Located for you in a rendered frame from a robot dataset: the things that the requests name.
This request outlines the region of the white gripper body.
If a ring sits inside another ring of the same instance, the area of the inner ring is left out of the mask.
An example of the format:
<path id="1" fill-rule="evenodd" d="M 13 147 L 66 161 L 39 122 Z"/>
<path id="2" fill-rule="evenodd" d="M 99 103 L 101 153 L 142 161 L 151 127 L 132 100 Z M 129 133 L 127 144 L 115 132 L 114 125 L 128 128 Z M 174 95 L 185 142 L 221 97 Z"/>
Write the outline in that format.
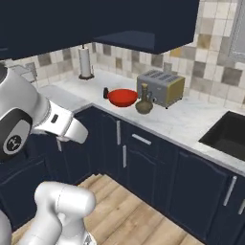
<path id="1" fill-rule="evenodd" d="M 86 127 L 78 121 L 76 118 L 73 118 L 67 131 L 64 134 L 64 138 L 83 144 L 88 137 L 88 130 Z"/>

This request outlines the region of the olive green bottle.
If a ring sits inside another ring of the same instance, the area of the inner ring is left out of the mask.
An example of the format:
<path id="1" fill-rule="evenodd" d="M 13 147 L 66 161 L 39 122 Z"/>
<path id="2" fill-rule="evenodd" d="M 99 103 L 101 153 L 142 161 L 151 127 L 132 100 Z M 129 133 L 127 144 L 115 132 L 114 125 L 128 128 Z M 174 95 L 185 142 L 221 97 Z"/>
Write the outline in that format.
<path id="1" fill-rule="evenodd" d="M 140 114 L 148 114 L 153 108 L 152 102 L 149 100 L 148 85 L 146 83 L 142 84 L 142 97 L 141 100 L 135 104 L 136 110 Z"/>

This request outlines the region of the red mixing bowl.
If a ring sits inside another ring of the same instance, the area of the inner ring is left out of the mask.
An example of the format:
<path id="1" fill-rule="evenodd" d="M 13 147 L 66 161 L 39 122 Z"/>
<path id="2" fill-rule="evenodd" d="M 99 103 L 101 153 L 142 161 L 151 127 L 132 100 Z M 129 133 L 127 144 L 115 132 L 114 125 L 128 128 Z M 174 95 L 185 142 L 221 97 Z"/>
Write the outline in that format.
<path id="1" fill-rule="evenodd" d="M 118 107 L 132 105 L 138 98 L 138 93 L 130 89 L 116 89 L 108 93 L 109 101 Z"/>

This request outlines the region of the grey window frame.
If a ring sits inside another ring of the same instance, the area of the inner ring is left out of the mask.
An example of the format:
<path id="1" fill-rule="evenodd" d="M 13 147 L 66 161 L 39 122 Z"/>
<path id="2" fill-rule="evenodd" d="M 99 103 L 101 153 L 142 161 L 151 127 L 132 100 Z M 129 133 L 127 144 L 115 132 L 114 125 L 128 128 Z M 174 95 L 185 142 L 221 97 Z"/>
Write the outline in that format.
<path id="1" fill-rule="evenodd" d="M 245 63 L 245 0 L 238 0 L 229 43 L 229 57 Z"/>

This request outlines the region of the dark blue wall cupboard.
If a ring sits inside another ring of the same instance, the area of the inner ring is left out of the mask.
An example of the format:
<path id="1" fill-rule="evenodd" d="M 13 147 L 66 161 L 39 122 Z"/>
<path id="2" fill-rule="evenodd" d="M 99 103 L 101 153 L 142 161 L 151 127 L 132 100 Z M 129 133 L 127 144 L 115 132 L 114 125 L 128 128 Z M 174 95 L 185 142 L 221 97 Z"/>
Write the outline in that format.
<path id="1" fill-rule="evenodd" d="M 158 55 L 193 41 L 199 0 L 91 0 L 93 40 Z"/>
<path id="2" fill-rule="evenodd" d="M 90 39 L 88 0 L 0 0 L 0 59 L 42 55 Z"/>

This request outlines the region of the dark blue drawer front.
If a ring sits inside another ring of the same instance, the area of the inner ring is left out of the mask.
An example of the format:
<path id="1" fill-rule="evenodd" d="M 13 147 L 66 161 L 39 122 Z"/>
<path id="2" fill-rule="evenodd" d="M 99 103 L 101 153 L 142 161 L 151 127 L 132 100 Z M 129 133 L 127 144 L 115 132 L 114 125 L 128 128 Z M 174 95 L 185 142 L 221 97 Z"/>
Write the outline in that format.
<path id="1" fill-rule="evenodd" d="M 132 138 L 132 134 L 137 134 L 151 141 L 152 144 L 146 145 L 145 143 Z M 176 147 L 173 144 L 130 123 L 126 125 L 126 139 L 130 145 L 160 161 L 170 161 L 174 158 Z"/>

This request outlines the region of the white paper towel roll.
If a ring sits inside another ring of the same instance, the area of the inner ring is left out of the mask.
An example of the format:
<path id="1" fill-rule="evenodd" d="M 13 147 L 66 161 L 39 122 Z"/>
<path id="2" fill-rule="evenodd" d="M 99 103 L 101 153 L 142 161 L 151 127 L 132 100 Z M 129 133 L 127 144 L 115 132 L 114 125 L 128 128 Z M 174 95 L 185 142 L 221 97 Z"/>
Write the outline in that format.
<path id="1" fill-rule="evenodd" d="M 90 79 L 94 77 L 92 73 L 92 66 L 90 63 L 89 49 L 87 47 L 78 48 L 80 79 Z"/>

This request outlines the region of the black sink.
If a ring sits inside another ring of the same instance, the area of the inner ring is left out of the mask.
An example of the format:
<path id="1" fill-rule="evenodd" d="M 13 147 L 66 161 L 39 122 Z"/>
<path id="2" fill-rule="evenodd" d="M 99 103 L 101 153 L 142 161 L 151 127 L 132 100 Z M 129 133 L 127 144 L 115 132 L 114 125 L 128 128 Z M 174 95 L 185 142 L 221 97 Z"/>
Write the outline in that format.
<path id="1" fill-rule="evenodd" d="M 228 111 L 199 142 L 245 162 L 245 116 Z"/>

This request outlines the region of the silver toaster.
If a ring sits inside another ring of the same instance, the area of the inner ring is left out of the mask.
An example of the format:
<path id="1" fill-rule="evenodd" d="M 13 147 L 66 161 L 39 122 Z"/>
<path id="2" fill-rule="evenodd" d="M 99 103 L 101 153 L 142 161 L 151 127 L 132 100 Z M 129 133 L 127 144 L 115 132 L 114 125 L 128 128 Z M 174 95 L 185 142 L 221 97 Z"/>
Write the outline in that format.
<path id="1" fill-rule="evenodd" d="M 137 76 L 138 98 L 142 97 L 142 84 L 147 84 L 147 98 L 169 108 L 183 97 L 185 78 L 159 70 L 150 70 Z"/>

